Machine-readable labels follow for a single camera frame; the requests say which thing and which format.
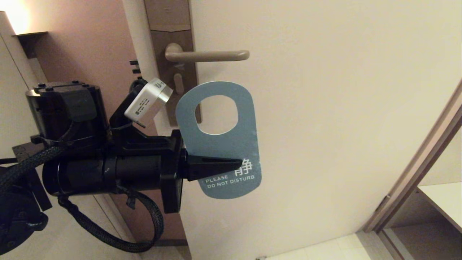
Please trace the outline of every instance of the door frame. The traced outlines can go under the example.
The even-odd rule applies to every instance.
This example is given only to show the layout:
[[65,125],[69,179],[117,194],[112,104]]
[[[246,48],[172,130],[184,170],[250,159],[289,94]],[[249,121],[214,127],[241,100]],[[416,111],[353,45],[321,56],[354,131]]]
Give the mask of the door frame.
[[382,231],[446,149],[462,124],[462,80],[416,154],[363,227],[365,232]]

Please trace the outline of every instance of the pink wall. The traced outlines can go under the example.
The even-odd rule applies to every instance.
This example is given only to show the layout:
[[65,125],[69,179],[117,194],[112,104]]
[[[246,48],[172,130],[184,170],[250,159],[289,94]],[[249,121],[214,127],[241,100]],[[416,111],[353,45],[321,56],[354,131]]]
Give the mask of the pink wall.
[[[28,32],[48,31],[36,53],[49,81],[80,80],[102,89],[108,118],[123,101],[136,79],[128,61],[136,59],[120,0],[23,0],[29,14]],[[154,135],[151,127],[147,134]],[[159,192],[146,192],[161,203]],[[114,196],[127,225],[139,241],[152,238],[147,210],[125,205],[126,196]],[[162,239],[186,239],[178,214],[165,217]]]

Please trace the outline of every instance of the door handle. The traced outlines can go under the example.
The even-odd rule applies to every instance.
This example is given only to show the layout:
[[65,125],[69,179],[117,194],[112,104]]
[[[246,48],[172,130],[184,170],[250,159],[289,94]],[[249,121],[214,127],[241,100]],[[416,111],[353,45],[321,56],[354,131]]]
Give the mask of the door handle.
[[248,50],[235,51],[183,51],[177,43],[170,43],[165,48],[165,58],[171,62],[232,62],[244,61],[250,56]]

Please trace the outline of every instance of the chinese character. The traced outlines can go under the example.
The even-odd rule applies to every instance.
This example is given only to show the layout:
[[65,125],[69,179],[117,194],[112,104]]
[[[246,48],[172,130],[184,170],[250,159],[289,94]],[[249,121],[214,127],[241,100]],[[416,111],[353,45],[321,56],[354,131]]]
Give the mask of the chinese character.
[[249,173],[249,170],[252,169],[252,162],[249,160],[249,159],[244,159],[242,161],[242,166],[235,170],[234,171],[234,174],[236,176],[240,176],[240,175],[243,175],[243,174],[248,174]]

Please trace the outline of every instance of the door hanger hole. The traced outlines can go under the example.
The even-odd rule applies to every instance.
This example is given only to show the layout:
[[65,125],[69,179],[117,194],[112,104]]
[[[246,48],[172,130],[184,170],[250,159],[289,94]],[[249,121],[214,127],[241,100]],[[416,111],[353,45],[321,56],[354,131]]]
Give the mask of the door hanger hole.
[[203,99],[201,112],[202,123],[198,124],[199,129],[209,135],[224,134],[233,129],[238,121],[236,103],[222,95]]

